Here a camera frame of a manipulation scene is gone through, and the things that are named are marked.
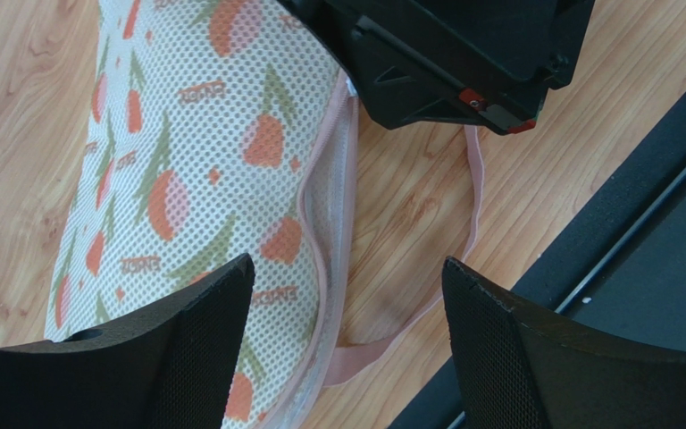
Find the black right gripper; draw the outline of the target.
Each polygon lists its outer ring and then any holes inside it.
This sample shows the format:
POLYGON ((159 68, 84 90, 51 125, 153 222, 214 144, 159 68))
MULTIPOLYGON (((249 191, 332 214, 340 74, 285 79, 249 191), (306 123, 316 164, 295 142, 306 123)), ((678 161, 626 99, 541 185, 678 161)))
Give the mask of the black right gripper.
POLYGON ((533 129, 569 85, 594 4, 527 0, 306 0, 285 8, 349 77, 370 117, 533 129))

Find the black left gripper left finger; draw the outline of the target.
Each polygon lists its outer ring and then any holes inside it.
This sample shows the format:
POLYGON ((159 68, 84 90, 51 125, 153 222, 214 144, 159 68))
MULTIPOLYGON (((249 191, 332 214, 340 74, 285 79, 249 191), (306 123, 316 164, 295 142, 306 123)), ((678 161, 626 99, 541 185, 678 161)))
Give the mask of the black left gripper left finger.
POLYGON ((64 341, 0 348, 0 428, 218 428, 255 282, 242 254, 64 341))

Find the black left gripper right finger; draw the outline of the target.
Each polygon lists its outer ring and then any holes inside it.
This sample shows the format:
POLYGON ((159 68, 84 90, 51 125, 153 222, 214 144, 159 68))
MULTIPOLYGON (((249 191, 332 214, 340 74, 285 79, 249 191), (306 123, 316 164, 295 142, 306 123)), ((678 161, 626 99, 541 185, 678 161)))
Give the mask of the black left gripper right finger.
POLYGON ((470 428, 686 428, 686 351, 577 323, 448 257, 445 314, 470 428))

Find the floral mesh laundry bag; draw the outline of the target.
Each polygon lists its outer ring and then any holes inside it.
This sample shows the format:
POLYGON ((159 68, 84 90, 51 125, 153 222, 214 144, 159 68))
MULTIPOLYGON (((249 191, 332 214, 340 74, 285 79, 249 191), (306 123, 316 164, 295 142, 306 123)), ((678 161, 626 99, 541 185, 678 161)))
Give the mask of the floral mesh laundry bag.
POLYGON ((223 428, 297 428, 391 344, 337 343, 358 101, 276 1, 101 1, 82 173, 45 336, 128 314, 248 253, 223 428))

